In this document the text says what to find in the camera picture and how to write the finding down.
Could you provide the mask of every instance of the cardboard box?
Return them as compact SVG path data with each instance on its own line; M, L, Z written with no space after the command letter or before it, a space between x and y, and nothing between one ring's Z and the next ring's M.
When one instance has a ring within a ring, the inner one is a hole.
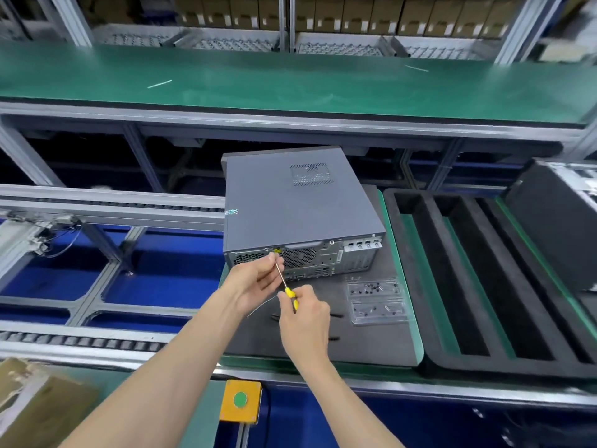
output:
M344 0L315 0L315 31L339 33Z
M230 0L230 12L233 28L259 29L259 2L257 0Z
M211 28L232 28L229 0L203 0L205 25Z
M400 36L422 36L435 0L405 0L400 17Z
M81 11L91 25L133 24L132 0L79 0Z
M180 23L188 27L204 27L203 0L174 0Z
M54 448L86 417L98 391L23 360L0 364L0 446Z
M496 0L491 6L487 20L483 25L481 37L488 39L501 39L504 37L510 23L514 21L514 16L518 12L520 0Z
M295 24L296 31L315 30L315 0L295 0Z
M396 34L404 0L375 0L369 21L370 35Z
M344 0L342 13L343 33L367 33L373 0Z
M436 0L429 16L425 36L452 36L454 26L464 5L464 0Z
M280 29L278 0L259 0L259 28L272 31Z
M493 0L466 0L452 37L479 37Z

